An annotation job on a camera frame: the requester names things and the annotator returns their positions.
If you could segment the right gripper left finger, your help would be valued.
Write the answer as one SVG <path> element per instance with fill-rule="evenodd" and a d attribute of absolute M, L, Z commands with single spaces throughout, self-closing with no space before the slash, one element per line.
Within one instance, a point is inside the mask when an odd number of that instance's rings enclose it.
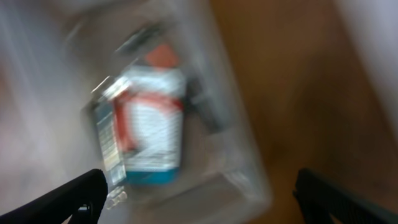
<path fill-rule="evenodd" d="M 1 215 L 1 223 L 97 224 L 108 195 L 102 170 L 92 169 L 49 193 Z"/>

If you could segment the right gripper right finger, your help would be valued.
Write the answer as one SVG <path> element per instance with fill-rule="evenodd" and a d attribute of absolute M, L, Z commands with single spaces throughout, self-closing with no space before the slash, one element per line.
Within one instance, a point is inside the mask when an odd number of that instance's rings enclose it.
<path fill-rule="evenodd" d="M 300 169 L 293 196 L 305 223 L 388 224 L 397 214 L 359 198 L 309 169 Z"/>

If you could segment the white blue card package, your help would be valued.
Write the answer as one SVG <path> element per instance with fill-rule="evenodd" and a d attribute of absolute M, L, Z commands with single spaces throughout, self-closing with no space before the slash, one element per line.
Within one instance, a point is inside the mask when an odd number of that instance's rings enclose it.
<path fill-rule="evenodd" d="M 110 185 L 172 182 L 180 167 L 184 117 L 183 110 L 163 114 L 149 105 L 131 106 L 129 115 L 139 146 L 125 153 L 116 136 L 113 99 L 125 90 L 150 91 L 170 95 L 183 103 L 186 85 L 185 77 L 176 68 L 153 70 L 131 66 L 116 77 L 106 77 L 92 90 L 93 122 Z"/>

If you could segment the red handled pliers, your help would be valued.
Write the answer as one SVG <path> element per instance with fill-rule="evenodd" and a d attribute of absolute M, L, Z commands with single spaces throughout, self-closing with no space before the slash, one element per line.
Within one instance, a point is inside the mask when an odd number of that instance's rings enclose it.
<path fill-rule="evenodd" d="M 137 136 L 133 130 L 133 119 L 129 115 L 132 111 L 131 106 L 139 104 L 154 107 L 163 112 L 163 114 L 183 110 L 182 101 L 170 95 L 150 91 L 131 93 L 128 90 L 117 95 L 113 99 L 116 122 L 115 131 L 121 150 L 125 153 L 135 151 L 139 146 Z"/>

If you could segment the clear plastic container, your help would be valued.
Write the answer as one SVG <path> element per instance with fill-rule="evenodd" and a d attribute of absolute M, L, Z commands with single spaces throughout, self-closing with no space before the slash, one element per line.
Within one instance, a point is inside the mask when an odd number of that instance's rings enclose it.
<path fill-rule="evenodd" d="M 100 168 L 101 223 L 244 223 L 271 202 L 207 1 L 46 1 L 50 124 L 70 176 Z"/>

